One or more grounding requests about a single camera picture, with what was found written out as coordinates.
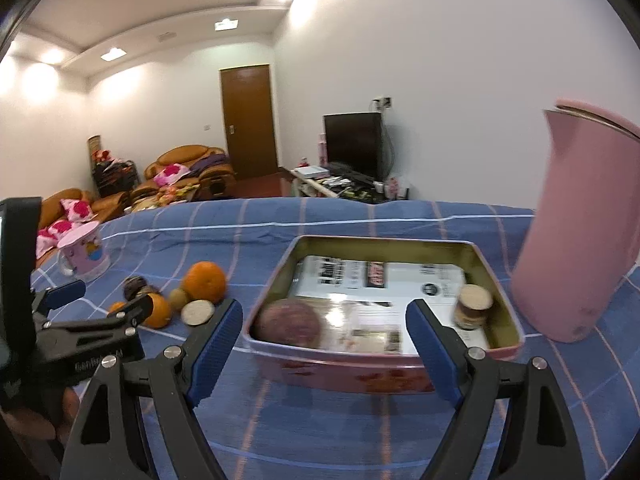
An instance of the pink kettle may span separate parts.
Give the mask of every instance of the pink kettle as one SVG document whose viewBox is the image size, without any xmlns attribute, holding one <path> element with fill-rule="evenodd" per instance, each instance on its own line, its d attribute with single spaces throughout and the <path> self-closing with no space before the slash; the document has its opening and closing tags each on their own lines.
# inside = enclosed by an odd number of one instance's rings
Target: pink kettle
<svg viewBox="0 0 640 480">
<path fill-rule="evenodd" d="M 536 217 L 511 290 L 551 339 L 585 338 L 640 250 L 640 128 L 592 105 L 558 100 Z"/>
</svg>

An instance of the human hand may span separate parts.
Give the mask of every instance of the human hand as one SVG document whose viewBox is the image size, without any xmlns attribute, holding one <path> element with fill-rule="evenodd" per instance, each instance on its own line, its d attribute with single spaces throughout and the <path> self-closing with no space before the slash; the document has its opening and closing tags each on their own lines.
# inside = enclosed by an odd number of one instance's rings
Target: human hand
<svg viewBox="0 0 640 480">
<path fill-rule="evenodd" d="M 46 418 L 29 408 L 17 408 L 10 412 L 0 412 L 5 424 L 14 433 L 35 438 L 37 440 L 58 439 L 62 444 L 66 444 L 71 432 L 71 426 L 76 420 L 80 399 L 71 388 L 66 388 L 62 395 L 63 421 L 54 428 Z"/>
</svg>

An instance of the air vent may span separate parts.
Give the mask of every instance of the air vent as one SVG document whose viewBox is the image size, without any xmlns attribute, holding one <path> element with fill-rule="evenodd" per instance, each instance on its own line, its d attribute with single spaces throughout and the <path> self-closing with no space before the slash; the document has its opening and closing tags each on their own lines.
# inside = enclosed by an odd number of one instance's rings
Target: air vent
<svg viewBox="0 0 640 480">
<path fill-rule="evenodd" d="M 158 41 L 159 41 L 159 43 L 162 43 L 163 41 L 172 40 L 176 36 L 177 36 L 177 34 L 175 32 L 166 32 L 166 33 L 160 34 L 160 36 L 158 36 Z"/>
</svg>

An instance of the bed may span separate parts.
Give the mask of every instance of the bed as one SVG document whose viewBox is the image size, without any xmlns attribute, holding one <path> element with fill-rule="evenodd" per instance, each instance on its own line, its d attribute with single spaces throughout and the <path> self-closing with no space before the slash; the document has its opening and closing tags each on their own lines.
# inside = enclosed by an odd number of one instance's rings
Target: bed
<svg viewBox="0 0 640 480">
<path fill-rule="evenodd" d="M 226 271 L 228 294 L 249 313 L 287 247 L 303 234 L 469 240 L 507 293 L 533 218 L 529 209 L 445 202 L 371 206 L 345 200 L 266 198 L 172 205 L 101 226 L 111 267 L 84 298 L 50 314 L 56 321 L 103 317 L 122 299 L 122 282 L 142 274 L 163 292 L 189 266 L 212 260 Z M 55 258 L 32 277 L 36 290 L 69 280 Z M 581 342 L 549 341 L 522 320 L 526 345 L 518 360 L 543 356 L 555 371 L 580 439 L 587 478 L 615 466 L 640 428 L 640 270 L 622 277 L 596 330 Z M 180 343 L 179 319 L 144 329 L 148 356 Z M 78 386 L 82 392 L 84 386 Z M 174 478 L 152 403 L 143 399 L 149 441 L 162 479 Z M 376 396 L 311 390 L 260 377 L 240 340 L 212 396 L 196 414 L 230 479 L 417 479 L 452 415 L 435 394 Z M 496 403 L 475 478 L 493 461 L 506 405 Z"/>
</svg>

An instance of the brown leather sofa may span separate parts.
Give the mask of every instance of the brown leather sofa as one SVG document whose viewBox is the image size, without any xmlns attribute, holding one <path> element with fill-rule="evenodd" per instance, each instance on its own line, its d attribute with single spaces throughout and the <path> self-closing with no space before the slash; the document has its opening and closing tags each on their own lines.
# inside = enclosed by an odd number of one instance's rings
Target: brown leather sofa
<svg viewBox="0 0 640 480">
<path fill-rule="evenodd" d="M 158 160 L 146 167 L 144 173 L 146 182 L 143 182 L 131 192 L 131 199 L 136 200 L 157 192 L 159 189 L 158 184 L 153 181 L 153 177 L 167 166 L 171 164 L 182 164 L 190 168 L 192 164 L 201 158 L 206 158 L 209 155 L 218 153 L 225 153 L 225 150 L 222 148 L 210 148 L 200 144 L 187 144 L 163 153 L 158 157 Z M 231 164 L 217 164 L 204 170 L 197 178 L 180 179 L 174 186 L 184 187 L 190 186 L 191 184 L 200 184 L 200 190 L 197 196 L 199 200 L 231 196 L 236 186 L 234 169 Z"/>
<path fill-rule="evenodd" d="M 65 210 L 60 203 L 60 200 L 64 198 L 88 202 L 91 205 L 91 210 L 95 213 L 94 220 L 100 223 L 108 222 L 109 220 L 122 216 L 124 214 L 124 208 L 129 205 L 128 192 L 120 192 L 105 198 L 93 200 L 88 191 L 82 191 L 75 187 L 65 189 L 42 201 L 38 229 L 46 229 L 53 224 L 53 222 L 65 218 Z M 36 268 L 41 266 L 44 261 L 55 253 L 56 249 L 44 254 L 43 257 L 36 261 Z"/>
</svg>

